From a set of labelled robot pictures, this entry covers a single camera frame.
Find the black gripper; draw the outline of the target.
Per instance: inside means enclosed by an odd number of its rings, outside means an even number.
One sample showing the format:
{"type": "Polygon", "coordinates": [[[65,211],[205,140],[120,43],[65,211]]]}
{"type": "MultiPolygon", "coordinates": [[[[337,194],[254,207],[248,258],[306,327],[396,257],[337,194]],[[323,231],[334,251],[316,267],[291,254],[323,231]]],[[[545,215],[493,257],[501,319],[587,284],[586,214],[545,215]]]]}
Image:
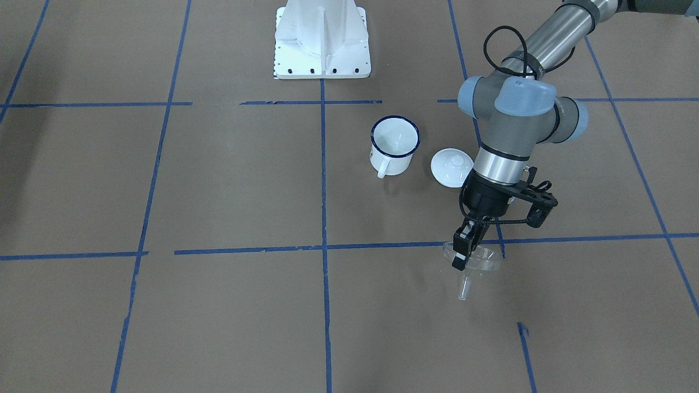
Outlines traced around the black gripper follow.
{"type": "Polygon", "coordinates": [[[459,206],[465,219],[453,235],[452,266],[455,269],[465,270],[471,254],[482,243],[494,217],[506,214],[509,200],[518,191],[519,182],[499,184],[476,171],[469,172],[459,197],[459,206]]]}

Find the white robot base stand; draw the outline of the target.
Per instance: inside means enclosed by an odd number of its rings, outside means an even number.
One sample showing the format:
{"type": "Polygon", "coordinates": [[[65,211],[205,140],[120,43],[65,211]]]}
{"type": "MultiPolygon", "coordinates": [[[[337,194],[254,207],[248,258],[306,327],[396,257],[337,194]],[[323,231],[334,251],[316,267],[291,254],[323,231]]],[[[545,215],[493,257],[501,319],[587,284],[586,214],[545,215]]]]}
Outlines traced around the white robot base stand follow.
{"type": "Polygon", "coordinates": [[[367,78],[369,28],[355,1],[288,1],[275,15],[273,76],[280,80],[367,78]]]}

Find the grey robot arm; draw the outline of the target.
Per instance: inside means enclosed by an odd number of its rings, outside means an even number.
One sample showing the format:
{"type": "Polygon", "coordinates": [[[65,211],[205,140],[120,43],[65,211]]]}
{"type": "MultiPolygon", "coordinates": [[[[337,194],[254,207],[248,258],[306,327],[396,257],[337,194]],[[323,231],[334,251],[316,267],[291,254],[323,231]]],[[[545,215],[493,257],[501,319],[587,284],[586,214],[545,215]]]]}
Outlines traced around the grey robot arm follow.
{"type": "Polygon", "coordinates": [[[580,137],[588,112],[577,100],[559,97],[556,88],[543,81],[544,75],[567,62],[577,43],[597,25],[626,11],[697,17],[697,2],[561,2],[530,38],[515,32],[520,47],[499,64],[491,62],[491,75],[467,78],[462,84],[459,109],[487,120],[488,129],[459,195],[464,221],[448,252],[455,269],[475,266],[485,234],[513,199],[531,206],[517,224],[534,228],[557,206],[549,181],[534,184],[535,168],[529,167],[529,160],[537,144],[565,144],[580,137]]]}

